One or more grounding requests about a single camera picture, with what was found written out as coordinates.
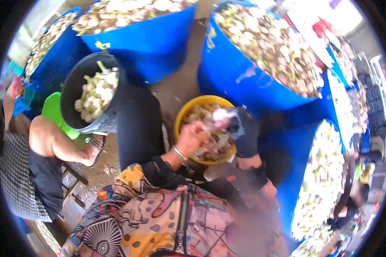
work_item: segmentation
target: bracelet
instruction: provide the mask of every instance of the bracelet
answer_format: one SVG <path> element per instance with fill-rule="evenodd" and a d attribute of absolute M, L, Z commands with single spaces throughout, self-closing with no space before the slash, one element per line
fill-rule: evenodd
<path fill-rule="evenodd" d="M 187 161 L 187 158 L 184 155 L 182 155 L 181 152 L 179 150 L 177 150 L 177 148 L 175 146 L 173 146 L 172 149 L 175 152 L 177 152 L 177 154 L 179 154 L 183 158 L 183 160 Z"/>

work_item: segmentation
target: black pants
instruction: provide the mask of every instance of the black pants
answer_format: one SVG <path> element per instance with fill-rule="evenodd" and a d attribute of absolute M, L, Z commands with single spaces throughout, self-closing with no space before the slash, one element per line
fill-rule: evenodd
<path fill-rule="evenodd" d="M 147 87 L 118 92 L 117 138 L 120 169 L 165 153 L 160 104 Z"/>

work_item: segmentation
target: sandal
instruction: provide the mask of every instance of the sandal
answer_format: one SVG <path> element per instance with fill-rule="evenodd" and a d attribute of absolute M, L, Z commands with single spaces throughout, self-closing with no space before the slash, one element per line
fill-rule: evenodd
<path fill-rule="evenodd" d="M 94 168 L 96 166 L 96 163 L 100 157 L 100 153 L 102 153 L 102 150 L 103 150 L 103 147 L 104 147 L 104 144 L 106 143 L 106 136 L 103 136 L 103 142 L 100 141 L 100 139 L 92 136 L 90 137 L 90 140 L 89 140 L 89 143 L 93 144 L 93 146 L 97 147 L 100 151 L 99 153 L 97 154 L 96 156 L 96 159 L 94 160 L 93 162 L 93 165 L 90 166 L 90 169 Z"/>

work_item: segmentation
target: concrete floor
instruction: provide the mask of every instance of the concrete floor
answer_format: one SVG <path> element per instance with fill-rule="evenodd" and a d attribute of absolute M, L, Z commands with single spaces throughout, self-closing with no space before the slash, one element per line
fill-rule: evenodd
<path fill-rule="evenodd" d="M 201 95 L 197 86 L 196 74 L 202 56 L 205 33 L 206 27 L 196 21 L 190 35 L 185 63 L 167 79 L 149 86 L 151 92 L 159 99 L 170 145 L 175 142 L 173 124 L 177 113 L 185 103 Z M 77 144 L 82 145 L 85 138 L 85 135 L 81 135 L 76 140 Z M 120 173 L 117 152 L 117 134 L 110 133 L 106 137 L 104 150 L 93 169 L 81 164 L 69 163 L 74 171 L 87 180 L 87 188 L 80 185 L 74 191 L 74 195 L 85 204 L 86 208 L 94 202 L 96 193 L 104 186 L 113 183 Z M 63 179 L 63 184 L 70 187 L 74 181 L 75 178 L 67 175 Z M 83 213 L 84 210 L 71 200 L 67 201 L 62 211 L 65 223 L 71 229 L 76 227 Z"/>

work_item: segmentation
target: hand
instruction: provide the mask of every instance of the hand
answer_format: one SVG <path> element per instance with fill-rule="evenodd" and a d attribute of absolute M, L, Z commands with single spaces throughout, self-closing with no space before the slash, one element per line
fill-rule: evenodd
<path fill-rule="evenodd" d="M 263 198 L 271 205 L 279 206 L 277 202 L 277 189 L 274 187 L 273 183 L 268 180 L 266 185 L 264 185 L 260 189 L 260 193 L 262 193 Z"/>
<path fill-rule="evenodd" d="M 228 132 L 235 142 L 237 157 L 253 157 L 258 153 L 259 121 L 243 107 L 236 107 L 235 109 L 237 116 L 232 118 Z"/>
<path fill-rule="evenodd" d="M 201 121 L 195 121 L 181 128 L 179 141 L 175 147 L 185 157 L 190 157 L 199 147 L 205 147 L 209 141 L 210 132 Z"/>

